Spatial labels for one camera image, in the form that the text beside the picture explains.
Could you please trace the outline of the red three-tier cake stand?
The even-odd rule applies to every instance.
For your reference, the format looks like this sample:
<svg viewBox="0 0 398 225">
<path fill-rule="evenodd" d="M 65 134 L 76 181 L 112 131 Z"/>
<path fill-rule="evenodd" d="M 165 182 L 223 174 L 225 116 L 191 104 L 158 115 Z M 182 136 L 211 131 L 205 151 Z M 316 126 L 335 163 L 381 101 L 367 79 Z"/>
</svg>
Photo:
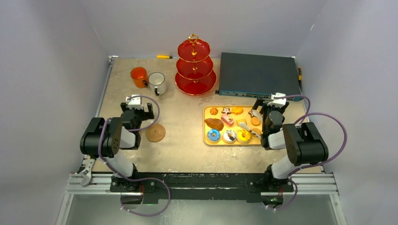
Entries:
<svg viewBox="0 0 398 225">
<path fill-rule="evenodd" d="M 214 87 L 217 76 L 210 52 L 209 43 L 196 34 L 191 34 L 178 46 L 175 84 L 181 92 L 199 96 Z"/>
</svg>

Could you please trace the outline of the yellow frosted donut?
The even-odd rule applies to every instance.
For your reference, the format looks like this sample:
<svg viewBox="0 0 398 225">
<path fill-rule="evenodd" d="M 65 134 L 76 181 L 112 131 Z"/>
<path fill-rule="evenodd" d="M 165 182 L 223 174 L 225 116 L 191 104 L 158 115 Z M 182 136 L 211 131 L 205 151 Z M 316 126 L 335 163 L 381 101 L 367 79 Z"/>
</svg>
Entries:
<svg viewBox="0 0 398 225">
<path fill-rule="evenodd" d="M 240 129 L 237 131 L 237 140 L 241 144 L 248 144 L 251 141 L 251 133 L 245 129 Z"/>
</svg>

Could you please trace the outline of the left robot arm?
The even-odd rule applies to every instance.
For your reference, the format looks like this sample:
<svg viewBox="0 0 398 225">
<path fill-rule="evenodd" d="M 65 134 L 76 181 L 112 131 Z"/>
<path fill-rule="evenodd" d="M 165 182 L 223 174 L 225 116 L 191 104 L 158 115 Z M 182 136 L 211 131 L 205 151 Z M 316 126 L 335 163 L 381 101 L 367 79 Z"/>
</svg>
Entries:
<svg viewBox="0 0 398 225">
<path fill-rule="evenodd" d="M 88 186 L 92 179 L 92 167 L 96 160 L 111 166 L 116 182 L 122 181 L 122 186 L 129 192 L 136 191 L 140 185 L 136 166 L 120 151 L 137 150 L 141 142 L 141 124 L 155 118 L 153 105 L 132 105 L 121 103 L 120 117 L 104 119 L 94 117 L 87 126 L 81 140 L 80 150 L 88 155 L 90 160 L 79 175 L 83 180 L 80 185 Z"/>
</svg>

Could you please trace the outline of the metal white-tipped tongs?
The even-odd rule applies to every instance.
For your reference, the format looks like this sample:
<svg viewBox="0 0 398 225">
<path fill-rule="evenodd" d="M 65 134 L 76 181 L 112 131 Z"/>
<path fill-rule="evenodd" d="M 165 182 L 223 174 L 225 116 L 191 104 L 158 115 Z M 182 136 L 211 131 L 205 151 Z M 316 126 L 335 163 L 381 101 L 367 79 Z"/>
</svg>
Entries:
<svg viewBox="0 0 398 225">
<path fill-rule="evenodd" d="M 257 110 L 251 109 L 249 112 L 249 125 L 247 124 L 246 119 L 240 119 L 237 121 L 237 124 L 239 127 L 242 129 L 248 131 L 252 136 L 255 136 L 256 138 L 260 139 L 260 135 L 262 134 L 262 131 L 260 129 L 261 125 L 261 120 L 258 117 L 260 114 Z"/>
</svg>

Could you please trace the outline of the white chocolate-drizzled donut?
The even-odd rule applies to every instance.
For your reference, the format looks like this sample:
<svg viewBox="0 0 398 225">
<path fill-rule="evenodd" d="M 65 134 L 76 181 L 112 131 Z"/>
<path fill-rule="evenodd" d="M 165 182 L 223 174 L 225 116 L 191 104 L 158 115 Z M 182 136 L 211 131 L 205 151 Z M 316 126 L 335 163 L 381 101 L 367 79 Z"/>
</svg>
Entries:
<svg viewBox="0 0 398 225">
<path fill-rule="evenodd" d="M 227 144 L 233 144 L 237 140 L 237 134 L 234 130 L 228 129 L 222 135 L 223 141 Z"/>
</svg>

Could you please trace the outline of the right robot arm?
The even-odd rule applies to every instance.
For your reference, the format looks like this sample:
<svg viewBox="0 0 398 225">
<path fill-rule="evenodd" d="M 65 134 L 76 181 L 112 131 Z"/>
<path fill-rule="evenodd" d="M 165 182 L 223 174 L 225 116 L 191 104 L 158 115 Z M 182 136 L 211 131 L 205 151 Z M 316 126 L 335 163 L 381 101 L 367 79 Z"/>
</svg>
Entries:
<svg viewBox="0 0 398 225">
<path fill-rule="evenodd" d="M 264 177 L 256 182 L 258 186 L 264 186 L 270 191 L 276 190 L 281 185 L 288 183 L 289 174 L 299 169 L 302 165 L 315 165 L 324 162 L 329 157 L 329 150 L 321 137 L 315 124 L 303 123 L 284 124 L 287 106 L 271 105 L 263 99 L 257 99 L 253 109 L 258 106 L 262 115 L 261 146 L 266 150 L 286 149 L 287 155 L 277 163 L 267 167 Z"/>
</svg>

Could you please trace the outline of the pink layered cake slice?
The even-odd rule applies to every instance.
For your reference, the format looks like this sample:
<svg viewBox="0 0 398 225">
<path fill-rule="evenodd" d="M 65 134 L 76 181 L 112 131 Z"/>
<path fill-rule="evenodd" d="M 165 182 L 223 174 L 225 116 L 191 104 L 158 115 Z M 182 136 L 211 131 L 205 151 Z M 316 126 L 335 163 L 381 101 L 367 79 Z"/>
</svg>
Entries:
<svg viewBox="0 0 398 225">
<path fill-rule="evenodd" d="M 233 118 L 231 118 L 229 115 L 226 115 L 226 114 L 223 114 L 222 116 L 221 116 L 221 120 L 226 124 L 226 125 L 228 125 L 229 127 L 232 127 L 233 125 L 234 125 L 234 119 Z"/>
</svg>

